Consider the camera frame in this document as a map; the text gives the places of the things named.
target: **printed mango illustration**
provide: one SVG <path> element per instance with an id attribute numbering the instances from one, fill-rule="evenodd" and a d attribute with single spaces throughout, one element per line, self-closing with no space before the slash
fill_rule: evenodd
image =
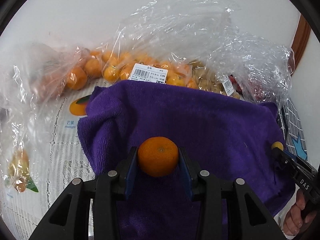
<path id="1" fill-rule="evenodd" d="M 26 188 L 39 192 L 29 173 L 29 158 L 25 150 L 14 153 L 8 167 L 9 181 L 18 191 L 24 192 Z"/>
<path id="2" fill-rule="evenodd" d="M 85 108 L 87 107 L 90 96 L 91 95 L 88 95 L 73 101 L 69 107 L 70 113 L 76 116 L 87 115 Z"/>

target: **towel fold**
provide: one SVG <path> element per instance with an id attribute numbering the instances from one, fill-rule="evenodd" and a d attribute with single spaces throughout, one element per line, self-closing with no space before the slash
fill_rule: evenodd
<path id="1" fill-rule="evenodd" d="M 294 193 L 294 182 L 276 171 L 271 157 L 271 145 L 284 144 L 273 103 L 254 105 L 201 90 L 121 81 L 96 87 L 86 112 L 78 135 L 96 175 L 114 169 L 131 146 L 164 136 L 218 178 L 243 178 L 273 216 Z M 122 240 L 195 239 L 199 207 L 187 198 L 178 167 L 162 178 L 139 170 L 128 201 L 117 203 Z"/>

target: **silver screw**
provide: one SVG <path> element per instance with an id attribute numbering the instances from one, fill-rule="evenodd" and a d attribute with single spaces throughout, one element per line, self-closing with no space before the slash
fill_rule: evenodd
<path id="1" fill-rule="evenodd" d="M 114 177 L 114 176 L 116 176 L 118 173 L 116 172 L 116 171 L 109 171 L 108 172 L 108 176 L 109 177 Z"/>
<path id="2" fill-rule="evenodd" d="M 209 171 L 206 171 L 206 170 L 200 171 L 200 175 L 203 176 L 203 177 L 208 177 L 209 174 L 210 174 Z"/>
<path id="3" fill-rule="evenodd" d="M 81 183 L 81 179 L 79 179 L 79 178 L 75 178 L 75 179 L 72 180 L 72 184 L 73 185 L 78 185 L 80 183 Z"/>
<path id="4" fill-rule="evenodd" d="M 244 179 L 238 178 L 236 179 L 236 183 L 239 185 L 243 185 L 244 184 Z"/>

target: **human hand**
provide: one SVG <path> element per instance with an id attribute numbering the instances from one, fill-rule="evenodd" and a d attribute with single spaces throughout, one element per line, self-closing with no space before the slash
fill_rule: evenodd
<path id="1" fill-rule="evenodd" d="M 296 203 L 290 208 L 284 219 L 283 232 L 287 236 L 296 236 L 298 233 L 304 232 L 316 217 L 317 211 L 313 211 L 302 220 L 301 210 L 304 210 L 305 206 L 306 200 L 302 190 L 299 189 L 297 191 Z"/>

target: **barcode label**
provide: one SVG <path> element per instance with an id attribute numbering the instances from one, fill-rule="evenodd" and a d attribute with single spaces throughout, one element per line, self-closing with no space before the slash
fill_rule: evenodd
<path id="1" fill-rule="evenodd" d="M 168 70 L 136 63 L 131 71 L 129 80 L 145 81 L 164 84 Z"/>
<path id="2" fill-rule="evenodd" d="M 233 92 L 235 91 L 229 78 L 227 78 L 222 83 L 222 85 L 223 85 L 224 90 L 226 91 L 228 97 L 231 96 L 233 94 Z"/>

